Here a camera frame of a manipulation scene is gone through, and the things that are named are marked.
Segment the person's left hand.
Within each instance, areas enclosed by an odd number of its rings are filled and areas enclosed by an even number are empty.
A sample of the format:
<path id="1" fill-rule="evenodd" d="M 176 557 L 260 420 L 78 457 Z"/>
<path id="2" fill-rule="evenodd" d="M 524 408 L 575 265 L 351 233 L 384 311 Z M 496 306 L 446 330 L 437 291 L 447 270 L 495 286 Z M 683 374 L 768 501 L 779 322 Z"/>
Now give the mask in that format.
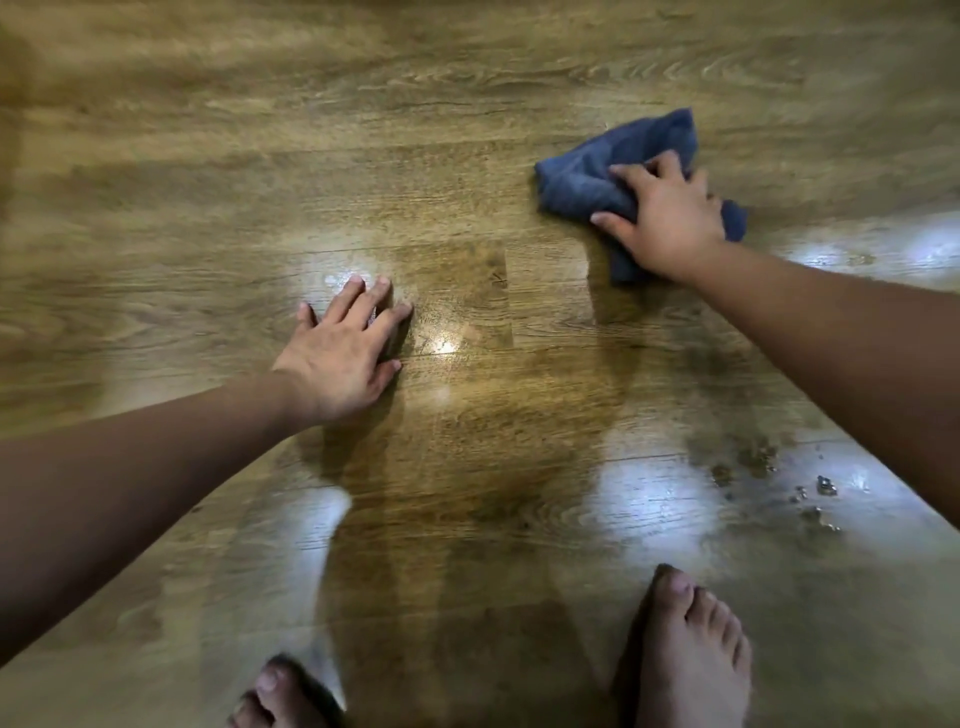
<path id="1" fill-rule="evenodd" d="M 298 335 L 298 310 L 294 332 L 274 360 L 270 374 L 282 382 L 283 409 L 291 429 L 304 431 L 354 415 L 372 406 L 380 396 L 373 394 L 373 373 L 377 364 L 398 359 L 386 354 L 391 339 L 405 324 L 413 306 L 393 302 L 393 283 L 368 328 L 352 327 L 352 303 L 371 286 L 352 275 L 318 313 L 318 325 Z"/>

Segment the blue cleaning cloth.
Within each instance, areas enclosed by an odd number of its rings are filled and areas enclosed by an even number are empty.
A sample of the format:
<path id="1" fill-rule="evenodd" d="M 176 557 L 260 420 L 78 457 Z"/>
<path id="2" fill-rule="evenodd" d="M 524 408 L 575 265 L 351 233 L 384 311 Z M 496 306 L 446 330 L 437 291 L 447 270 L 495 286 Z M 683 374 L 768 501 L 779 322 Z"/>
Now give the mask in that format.
<path id="1" fill-rule="evenodd" d="M 613 284 L 645 283 L 659 275 L 643 269 L 618 240 L 591 223 L 594 213 L 614 213 L 632 223 L 637 220 L 633 192 L 608 169 L 615 164 L 647 164 L 664 151 L 674 150 L 685 176 L 690 177 L 700 170 L 707 172 L 704 168 L 693 169 L 698 149 L 693 114 L 687 107 L 631 121 L 534 164 L 539 207 L 563 219 L 589 224 L 599 232 L 609 251 Z M 699 254 L 688 281 L 678 282 L 704 297 L 717 299 L 732 297 L 738 277 L 748 281 L 762 270 L 762 255 L 741 244 L 747 232 L 746 212 L 736 202 L 723 200 L 725 242 Z"/>

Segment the person's right hand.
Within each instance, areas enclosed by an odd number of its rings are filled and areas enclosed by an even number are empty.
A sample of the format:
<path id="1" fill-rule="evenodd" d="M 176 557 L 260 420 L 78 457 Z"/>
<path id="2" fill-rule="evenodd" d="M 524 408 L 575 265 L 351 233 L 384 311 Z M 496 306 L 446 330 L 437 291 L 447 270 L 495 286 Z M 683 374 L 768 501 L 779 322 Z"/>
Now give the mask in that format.
<path id="1" fill-rule="evenodd" d="M 614 164 L 608 173 L 632 192 L 639 228 L 636 245 L 622 245 L 643 269 L 675 283 L 686 283 L 696 259 L 725 242 L 722 218 L 711 216 L 707 172 L 687 176 L 674 186 L 657 179 L 653 160 L 645 164 Z"/>

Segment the water droplets spill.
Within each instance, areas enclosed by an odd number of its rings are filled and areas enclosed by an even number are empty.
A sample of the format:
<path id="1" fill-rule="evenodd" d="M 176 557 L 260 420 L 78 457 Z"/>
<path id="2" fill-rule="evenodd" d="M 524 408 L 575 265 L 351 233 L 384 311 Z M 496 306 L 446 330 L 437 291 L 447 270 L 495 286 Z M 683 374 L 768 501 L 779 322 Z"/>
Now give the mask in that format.
<path id="1" fill-rule="evenodd" d="M 767 437 L 740 439 L 706 468 L 720 504 L 763 527 L 786 523 L 800 530 L 840 531 L 830 509 L 840 476 L 823 443 L 787 443 Z"/>

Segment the person's right forearm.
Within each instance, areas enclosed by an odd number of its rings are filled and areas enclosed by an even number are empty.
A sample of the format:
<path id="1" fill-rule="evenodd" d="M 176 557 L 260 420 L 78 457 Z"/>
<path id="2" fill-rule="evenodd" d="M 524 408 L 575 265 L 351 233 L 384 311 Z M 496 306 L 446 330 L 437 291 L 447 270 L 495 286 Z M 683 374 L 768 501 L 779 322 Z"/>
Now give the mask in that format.
<path id="1" fill-rule="evenodd" d="M 669 276 L 960 530 L 960 295 L 716 241 Z"/>

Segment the person's foot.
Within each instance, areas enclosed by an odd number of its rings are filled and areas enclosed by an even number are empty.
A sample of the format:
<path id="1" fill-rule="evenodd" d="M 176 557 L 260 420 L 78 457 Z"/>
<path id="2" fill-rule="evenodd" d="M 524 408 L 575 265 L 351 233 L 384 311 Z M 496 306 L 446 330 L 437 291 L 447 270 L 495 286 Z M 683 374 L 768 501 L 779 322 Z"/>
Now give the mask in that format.
<path id="1" fill-rule="evenodd" d="M 266 661 L 223 728 L 346 728 L 344 710 L 328 687 L 295 658 Z"/>
<path id="2" fill-rule="evenodd" d="M 671 564 L 643 605 L 631 728 L 744 728 L 753 654 L 731 607 Z"/>

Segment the person's left forearm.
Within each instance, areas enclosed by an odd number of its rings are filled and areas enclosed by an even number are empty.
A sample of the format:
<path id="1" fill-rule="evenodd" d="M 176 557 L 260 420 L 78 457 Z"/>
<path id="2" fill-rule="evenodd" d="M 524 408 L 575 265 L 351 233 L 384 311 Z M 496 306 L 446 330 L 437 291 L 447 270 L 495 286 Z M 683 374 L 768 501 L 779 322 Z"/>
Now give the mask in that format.
<path id="1" fill-rule="evenodd" d="M 0 442 L 0 667 L 216 488 L 317 422 L 290 371 Z"/>

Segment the person's right foot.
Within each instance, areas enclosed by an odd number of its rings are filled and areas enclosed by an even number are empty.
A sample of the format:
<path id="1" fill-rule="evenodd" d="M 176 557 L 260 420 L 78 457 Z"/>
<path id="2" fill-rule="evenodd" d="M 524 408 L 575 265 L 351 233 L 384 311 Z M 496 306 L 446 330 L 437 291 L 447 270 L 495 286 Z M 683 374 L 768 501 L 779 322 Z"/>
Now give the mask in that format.
<path id="1" fill-rule="evenodd" d="M 744 728 L 753 654 L 731 607 L 671 564 L 643 605 L 631 728 Z"/>

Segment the person's left foot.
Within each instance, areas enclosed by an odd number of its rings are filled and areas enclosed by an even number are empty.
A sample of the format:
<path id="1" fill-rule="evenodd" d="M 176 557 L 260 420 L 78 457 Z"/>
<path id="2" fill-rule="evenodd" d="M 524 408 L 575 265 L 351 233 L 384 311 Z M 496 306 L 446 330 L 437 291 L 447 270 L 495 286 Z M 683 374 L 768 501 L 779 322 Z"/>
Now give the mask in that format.
<path id="1" fill-rule="evenodd" d="M 344 710 L 328 687 L 295 658 L 266 661 L 223 728 L 346 728 Z"/>

